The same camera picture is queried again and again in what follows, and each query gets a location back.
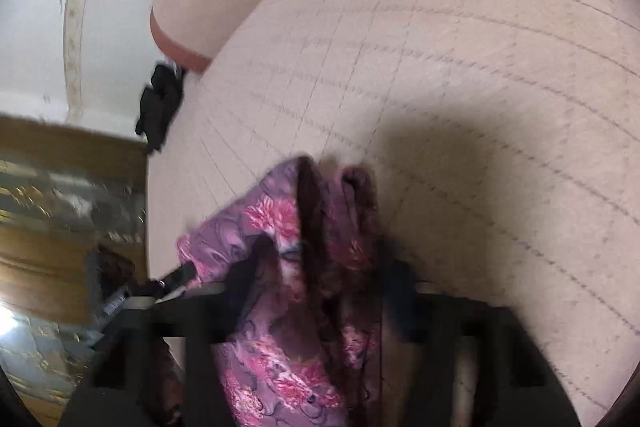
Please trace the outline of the black clothes pile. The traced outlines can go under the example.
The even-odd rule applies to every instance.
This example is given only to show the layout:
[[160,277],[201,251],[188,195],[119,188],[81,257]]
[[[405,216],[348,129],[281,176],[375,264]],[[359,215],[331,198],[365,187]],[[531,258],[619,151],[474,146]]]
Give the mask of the black clothes pile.
[[145,136],[145,153],[159,152],[166,141],[171,121],[183,100],[183,79],[186,70],[180,66],[157,63],[150,83],[140,98],[140,113],[136,135]]

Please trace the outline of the purple floral long-sleeve shirt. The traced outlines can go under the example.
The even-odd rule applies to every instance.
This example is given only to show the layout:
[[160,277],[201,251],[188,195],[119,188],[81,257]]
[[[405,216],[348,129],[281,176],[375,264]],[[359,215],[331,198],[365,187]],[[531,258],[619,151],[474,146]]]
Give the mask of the purple floral long-sleeve shirt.
[[177,249],[202,285],[257,260],[240,321],[214,348],[238,425],[381,424],[388,256],[367,170],[283,161]]

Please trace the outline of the wooden glass-panel door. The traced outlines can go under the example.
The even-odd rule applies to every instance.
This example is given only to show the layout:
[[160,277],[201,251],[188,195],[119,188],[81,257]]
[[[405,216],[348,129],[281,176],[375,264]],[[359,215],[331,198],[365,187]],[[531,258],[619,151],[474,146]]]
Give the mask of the wooden glass-panel door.
[[1,422],[58,425],[88,365],[87,257],[144,277],[141,143],[1,118]]

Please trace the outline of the pink quilted bed mattress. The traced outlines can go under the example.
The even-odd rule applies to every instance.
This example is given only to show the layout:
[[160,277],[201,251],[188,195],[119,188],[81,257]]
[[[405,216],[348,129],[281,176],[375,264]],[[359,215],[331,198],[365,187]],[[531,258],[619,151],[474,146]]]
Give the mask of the pink quilted bed mattress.
[[150,271],[298,153],[369,167],[424,277],[514,307],[605,417],[639,362],[639,0],[262,0],[151,159]]

